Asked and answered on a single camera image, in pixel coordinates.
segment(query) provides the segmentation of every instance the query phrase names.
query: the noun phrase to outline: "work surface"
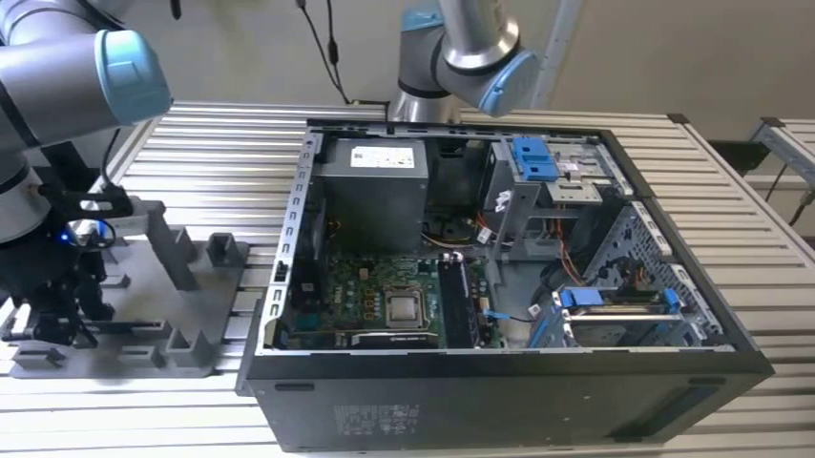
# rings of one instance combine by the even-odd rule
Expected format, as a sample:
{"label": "work surface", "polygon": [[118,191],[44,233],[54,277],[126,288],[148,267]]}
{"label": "work surface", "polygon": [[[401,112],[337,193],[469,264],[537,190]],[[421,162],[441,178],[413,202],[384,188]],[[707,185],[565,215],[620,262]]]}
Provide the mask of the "work surface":
{"label": "work surface", "polygon": [[[193,238],[232,232],[253,244],[218,373],[198,380],[16,380],[2,376],[14,351],[0,346],[0,451],[25,457],[117,458],[281,454],[254,400],[238,398],[232,388],[248,316],[266,286],[308,117],[379,119],[381,111],[177,103],[160,122],[136,130],[112,160],[113,178],[141,198],[162,200],[168,222],[185,224]],[[393,455],[815,456],[811,251],[803,251],[797,237],[764,214],[760,199],[695,131],[663,115],[520,112],[495,120],[465,112],[464,122],[613,131],[777,375],[663,447]]]}

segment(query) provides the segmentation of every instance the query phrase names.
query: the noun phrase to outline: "light blue joint cap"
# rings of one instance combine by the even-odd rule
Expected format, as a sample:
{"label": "light blue joint cap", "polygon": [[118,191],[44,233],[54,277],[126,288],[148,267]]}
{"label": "light blue joint cap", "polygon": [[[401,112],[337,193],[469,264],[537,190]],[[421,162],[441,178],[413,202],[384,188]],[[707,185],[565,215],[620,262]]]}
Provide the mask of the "light blue joint cap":
{"label": "light blue joint cap", "polygon": [[150,45],[134,31],[100,31],[97,74],[104,99],[122,125],[169,110],[172,97]]}
{"label": "light blue joint cap", "polygon": [[441,24],[444,24],[444,17],[441,17],[437,2],[416,5],[403,11],[403,31],[417,31]]}
{"label": "light blue joint cap", "polygon": [[481,96],[479,110],[495,117],[508,114],[532,89],[539,70],[540,63],[535,52],[519,52],[492,79]]}

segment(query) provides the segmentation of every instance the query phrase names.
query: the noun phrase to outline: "green circuit board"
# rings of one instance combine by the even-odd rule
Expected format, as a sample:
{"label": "green circuit board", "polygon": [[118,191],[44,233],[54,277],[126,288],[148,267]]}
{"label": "green circuit board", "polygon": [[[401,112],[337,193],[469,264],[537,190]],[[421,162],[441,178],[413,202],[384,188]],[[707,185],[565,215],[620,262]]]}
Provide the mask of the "green circuit board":
{"label": "green circuit board", "polygon": [[[467,279],[475,301],[488,297],[484,266],[477,260],[467,265]],[[421,321],[396,331],[429,332],[445,347],[443,303],[436,260],[408,258],[335,257],[328,260],[322,310],[297,317],[294,346],[336,349],[359,332],[392,332],[385,319],[388,294],[411,294],[420,298]],[[487,346],[499,346],[496,332]]]}

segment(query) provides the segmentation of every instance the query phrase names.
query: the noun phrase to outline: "robotic arm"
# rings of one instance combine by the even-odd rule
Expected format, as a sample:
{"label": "robotic arm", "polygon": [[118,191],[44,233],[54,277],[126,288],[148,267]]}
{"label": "robotic arm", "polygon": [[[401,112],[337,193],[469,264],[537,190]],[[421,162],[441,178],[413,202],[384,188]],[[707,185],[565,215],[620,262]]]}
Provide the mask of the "robotic arm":
{"label": "robotic arm", "polygon": [[455,97],[491,116],[517,106],[539,71],[519,23],[496,0],[439,0],[405,10],[399,94],[388,119],[457,122]]}
{"label": "robotic arm", "polygon": [[[102,19],[82,0],[0,0],[0,288],[32,308],[6,341],[72,344],[78,333],[93,345],[78,310],[90,321],[112,318],[101,254],[74,243],[68,223],[126,216],[124,190],[68,198],[41,186],[22,156],[169,109],[153,51],[134,31],[100,30]],[[78,200],[113,205],[81,211]]]}
{"label": "robotic arm", "polygon": [[[172,6],[177,18],[178,2]],[[5,341],[73,344],[82,335],[93,346],[84,323],[113,316],[98,287],[102,243],[77,244],[68,223],[128,216],[125,192],[106,183],[101,194],[69,196],[42,186],[22,156],[169,109],[154,52],[138,33],[109,28],[88,0],[0,0],[0,289],[32,309],[25,331],[4,334]],[[388,117],[455,122],[456,98],[504,115],[537,69],[495,0],[439,0],[403,17],[400,92]],[[81,209],[88,200],[108,208]]]}

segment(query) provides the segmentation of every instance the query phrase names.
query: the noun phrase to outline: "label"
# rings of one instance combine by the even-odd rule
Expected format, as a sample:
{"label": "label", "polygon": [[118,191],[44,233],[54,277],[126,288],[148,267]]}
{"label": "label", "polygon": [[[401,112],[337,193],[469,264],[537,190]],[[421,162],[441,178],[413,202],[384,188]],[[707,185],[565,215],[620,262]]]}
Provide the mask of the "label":
{"label": "label", "polygon": [[489,236],[491,235],[492,235],[492,231],[487,227],[483,227],[481,231],[479,232],[479,237],[476,239],[481,243],[487,243],[489,241]]}
{"label": "label", "polygon": [[381,169],[412,169],[412,148],[356,146],[351,150],[351,166]]}
{"label": "label", "polygon": [[580,170],[573,162],[557,162],[557,166],[560,167],[560,170],[569,172],[576,172]]}
{"label": "label", "polygon": [[347,405],[333,407],[341,436],[407,436],[419,425],[419,405]]}

